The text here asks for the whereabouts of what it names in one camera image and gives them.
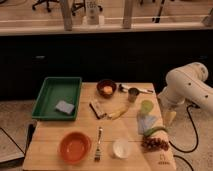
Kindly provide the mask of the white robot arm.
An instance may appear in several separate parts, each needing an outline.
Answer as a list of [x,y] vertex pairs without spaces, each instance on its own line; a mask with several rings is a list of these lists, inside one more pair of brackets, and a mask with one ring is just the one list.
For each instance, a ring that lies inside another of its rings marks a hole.
[[213,88],[205,84],[207,78],[208,69],[199,62],[172,69],[166,74],[166,86],[158,94],[165,126],[172,123],[176,116],[175,108],[186,99],[213,114]]

